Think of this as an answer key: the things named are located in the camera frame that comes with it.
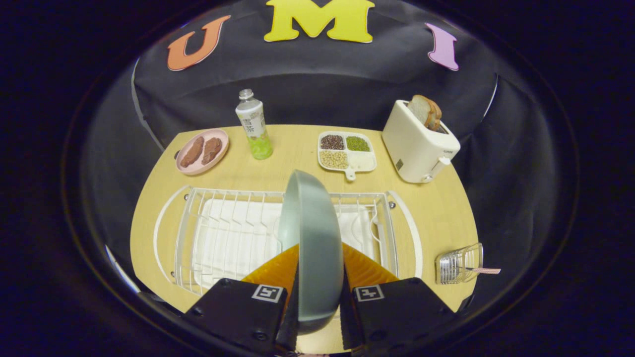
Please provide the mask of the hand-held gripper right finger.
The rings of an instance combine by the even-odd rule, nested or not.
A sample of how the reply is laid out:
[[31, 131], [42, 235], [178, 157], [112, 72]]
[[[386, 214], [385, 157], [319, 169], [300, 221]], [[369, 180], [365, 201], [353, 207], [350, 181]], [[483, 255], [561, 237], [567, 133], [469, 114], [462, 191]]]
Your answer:
[[340, 322], [354, 355], [421, 355], [454, 322], [454, 312], [420, 278], [399, 279], [343, 244]]

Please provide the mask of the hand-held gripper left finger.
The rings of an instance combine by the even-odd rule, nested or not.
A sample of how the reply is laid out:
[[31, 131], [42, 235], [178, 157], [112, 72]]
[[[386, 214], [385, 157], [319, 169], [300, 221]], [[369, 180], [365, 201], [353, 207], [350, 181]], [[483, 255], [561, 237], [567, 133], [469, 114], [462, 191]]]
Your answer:
[[188, 310], [186, 320], [250, 355], [293, 351], [299, 334], [299, 246], [242, 280], [218, 280]]

